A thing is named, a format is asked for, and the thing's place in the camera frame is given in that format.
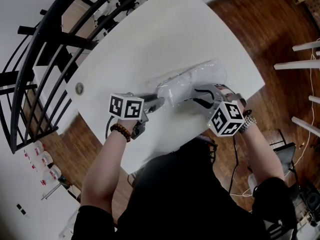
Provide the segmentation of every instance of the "brown beaded bracelet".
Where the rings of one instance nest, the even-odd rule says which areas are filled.
[[[113,130],[118,131],[119,133],[121,133],[125,138],[126,138],[126,142],[130,142],[131,140],[131,134],[130,132],[124,128],[121,124],[119,123],[115,123],[114,125],[112,125],[110,127],[110,131],[112,132]]]

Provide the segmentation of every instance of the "plastic bag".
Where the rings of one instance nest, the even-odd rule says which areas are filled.
[[[171,71],[146,83],[147,89],[158,97],[164,97],[165,107],[173,107],[192,99],[193,90],[206,84],[224,84],[227,72],[218,59],[197,64],[185,69]]]

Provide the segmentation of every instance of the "brown hardwood floor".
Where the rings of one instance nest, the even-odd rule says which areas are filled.
[[[311,42],[319,37],[305,8],[294,5],[291,0],[215,0],[209,6],[242,43],[265,81],[265,86],[247,101],[248,108],[254,111],[259,128],[270,143],[279,141],[277,129],[281,129],[286,142],[297,145],[293,159],[297,161],[305,147],[299,148],[300,145],[307,144],[308,132],[292,123],[291,117],[312,121],[311,102],[308,100],[312,94],[310,71],[275,71],[273,65],[310,59],[311,51],[293,52],[291,49],[293,45]],[[319,70],[314,69],[312,79],[315,96],[320,96],[319,78]],[[313,107],[314,125],[317,125],[320,122],[320,105],[314,104]],[[213,170],[227,189],[236,163],[232,138],[216,138],[208,131],[207,134],[218,144]],[[320,155],[310,148],[315,139],[312,134],[303,158],[296,165],[301,185],[305,180],[319,182]],[[82,117],[79,115],[63,136],[54,133],[42,141],[63,175],[81,188],[90,164],[102,147]],[[247,169],[247,150],[240,135],[236,136],[236,142],[239,167],[234,176],[232,193],[241,195],[248,189],[247,178],[250,172]],[[292,173],[286,180],[289,185],[294,182]],[[115,221],[125,210],[131,190],[127,175],[122,170],[112,203]],[[252,209],[252,197],[232,198],[244,209]]]

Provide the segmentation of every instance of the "black and white marker cube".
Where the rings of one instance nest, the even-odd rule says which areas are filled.
[[[233,136],[245,122],[237,103],[222,101],[208,122],[218,137]]]
[[[127,94],[111,94],[109,114],[121,120],[140,120],[143,113],[144,99]]]

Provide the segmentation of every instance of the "white table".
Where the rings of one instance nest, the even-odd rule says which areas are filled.
[[[146,81],[218,58],[227,85],[245,99],[263,85],[253,61],[223,21],[200,0],[148,0],[121,21],[80,65],[66,90],[85,122],[105,142],[110,93],[143,91]],[[75,93],[77,83],[84,93]],[[150,158],[178,149],[207,129],[192,102],[149,115],[146,131],[121,161],[132,173]]]

